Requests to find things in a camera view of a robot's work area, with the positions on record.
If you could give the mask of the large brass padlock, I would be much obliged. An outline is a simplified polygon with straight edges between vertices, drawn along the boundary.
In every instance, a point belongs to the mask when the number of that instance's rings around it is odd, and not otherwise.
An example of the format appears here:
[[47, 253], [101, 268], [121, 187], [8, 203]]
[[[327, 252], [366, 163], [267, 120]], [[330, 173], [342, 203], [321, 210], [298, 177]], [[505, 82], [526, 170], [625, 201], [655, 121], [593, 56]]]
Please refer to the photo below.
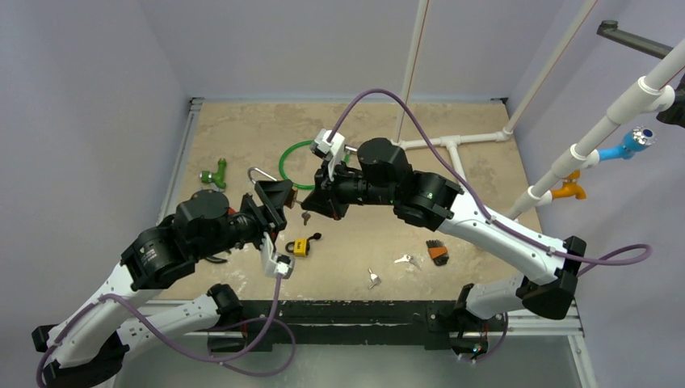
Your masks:
[[[270, 181], [278, 181], [278, 179], [275, 176], [269, 174], [268, 172], [266, 172], [265, 170], [263, 170], [259, 167], [249, 167], [247, 169], [247, 176], [248, 176], [248, 179], [250, 180], [250, 182], [252, 184], [256, 184], [256, 182], [258, 181], [258, 179], [256, 179], [254, 176], [255, 174], [260, 175], [263, 178], [270, 180]], [[298, 204], [298, 205], [300, 204], [300, 202], [296, 198], [296, 196], [297, 196], [297, 190], [296, 190], [296, 188], [292, 188], [290, 190], [290, 193], [288, 194], [288, 198], [285, 202], [285, 205], [288, 208], [292, 209], [295, 204]]]

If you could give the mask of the black headed key bunch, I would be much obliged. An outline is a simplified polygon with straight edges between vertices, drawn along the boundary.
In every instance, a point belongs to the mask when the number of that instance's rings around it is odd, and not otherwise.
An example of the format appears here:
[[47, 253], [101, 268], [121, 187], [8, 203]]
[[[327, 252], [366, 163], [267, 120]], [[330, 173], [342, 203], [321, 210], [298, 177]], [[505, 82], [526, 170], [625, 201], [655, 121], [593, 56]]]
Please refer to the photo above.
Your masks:
[[309, 219], [311, 218], [311, 214], [309, 212], [305, 211], [301, 214], [301, 217], [303, 219], [303, 225], [307, 226]]

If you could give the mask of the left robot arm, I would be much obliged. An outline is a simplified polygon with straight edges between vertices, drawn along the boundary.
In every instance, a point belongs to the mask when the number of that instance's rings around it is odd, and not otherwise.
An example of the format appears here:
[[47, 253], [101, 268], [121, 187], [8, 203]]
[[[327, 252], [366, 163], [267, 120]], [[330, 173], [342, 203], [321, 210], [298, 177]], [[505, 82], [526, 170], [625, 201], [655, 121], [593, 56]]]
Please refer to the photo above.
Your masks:
[[242, 305], [228, 286], [217, 284], [182, 306], [146, 318], [140, 308], [191, 275], [204, 258], [253, 245], [263, 272], [281, 282], [294, 268], [275, 248], [287, 225], [284, 209], [296, 189], [288, 180], [258, 181], [242, 197], [239, 210], [219, 192], [201, 190], [180, 203], [157, 226], [144, 230], [94, 294], [63, 323], [39, 326], [32, 340], [41, 353], [40, 387], [94, 387], [114, 377], [156, 340], [171, 344], [177, 335], [217, 326], [234, 329]]

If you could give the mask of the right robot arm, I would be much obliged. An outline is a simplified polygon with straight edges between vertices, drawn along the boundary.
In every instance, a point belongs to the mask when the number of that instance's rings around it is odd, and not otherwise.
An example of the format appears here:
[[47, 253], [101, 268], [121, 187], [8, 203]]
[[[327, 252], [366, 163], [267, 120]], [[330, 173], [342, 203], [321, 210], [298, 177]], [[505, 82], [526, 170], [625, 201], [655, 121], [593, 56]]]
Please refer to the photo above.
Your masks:
[[321, 158], [315, 188], [302, 203], [306, 211], [341, 220], [350, 205], [390, 205], [405, 223], [465, 240], [517, 269], [505, 280], [463, 287], [453, 317], [465, 329], [512, 310], [563, 319], [574, 301], [577, 264], [564, 258], [571, 239], [562, 241], [530, 230], [497, 213], [485, 215], [473, 195], [441, 175], [416, 171], [405, 151], [386, 138], [357, 149], [359, 168], [344, 162], [345, 139], [326, 131], [310, 146]]

